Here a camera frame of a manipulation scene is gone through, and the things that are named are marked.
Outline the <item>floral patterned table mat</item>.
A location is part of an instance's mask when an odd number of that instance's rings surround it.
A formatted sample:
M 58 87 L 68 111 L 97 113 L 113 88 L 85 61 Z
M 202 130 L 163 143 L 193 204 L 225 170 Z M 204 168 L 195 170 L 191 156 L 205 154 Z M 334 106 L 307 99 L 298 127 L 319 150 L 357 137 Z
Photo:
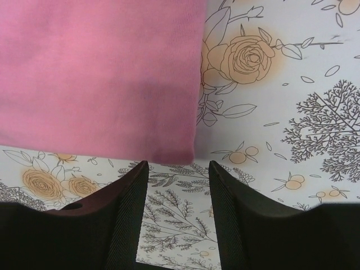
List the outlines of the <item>floral patterned table mat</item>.
M 359 2 L 206 2 L 191 163 L 1 145 L 1 203 L 59 210 L 146 161 L 136 269 L 223 269 L 211 161 L 298 210 L 359 204 Z

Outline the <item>pink t shirt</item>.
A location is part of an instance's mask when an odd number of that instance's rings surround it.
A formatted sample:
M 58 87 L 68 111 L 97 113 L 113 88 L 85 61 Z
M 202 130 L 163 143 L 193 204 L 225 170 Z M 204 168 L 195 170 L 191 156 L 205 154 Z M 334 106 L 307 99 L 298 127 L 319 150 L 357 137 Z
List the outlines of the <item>pink t shirt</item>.
M 1 145 L 194 160 L 206 1 L 2 1 Z

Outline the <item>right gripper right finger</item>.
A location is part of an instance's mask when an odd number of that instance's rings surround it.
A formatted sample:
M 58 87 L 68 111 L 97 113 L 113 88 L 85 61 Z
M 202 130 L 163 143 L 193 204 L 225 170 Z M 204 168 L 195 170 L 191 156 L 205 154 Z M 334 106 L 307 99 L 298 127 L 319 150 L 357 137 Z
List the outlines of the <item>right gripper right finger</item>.
M 276 202 L 209 164 L 223 269 L 358 269 L 359 204 L 302 211 Z

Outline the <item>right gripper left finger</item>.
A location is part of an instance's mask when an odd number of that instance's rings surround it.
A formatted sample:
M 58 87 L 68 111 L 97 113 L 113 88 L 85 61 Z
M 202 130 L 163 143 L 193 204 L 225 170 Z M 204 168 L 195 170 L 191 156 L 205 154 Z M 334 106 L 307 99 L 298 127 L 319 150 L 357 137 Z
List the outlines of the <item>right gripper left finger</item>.
M 148 179 L 142 161 L 59 210 L 1 203 L 1 268 L 136 269 Z

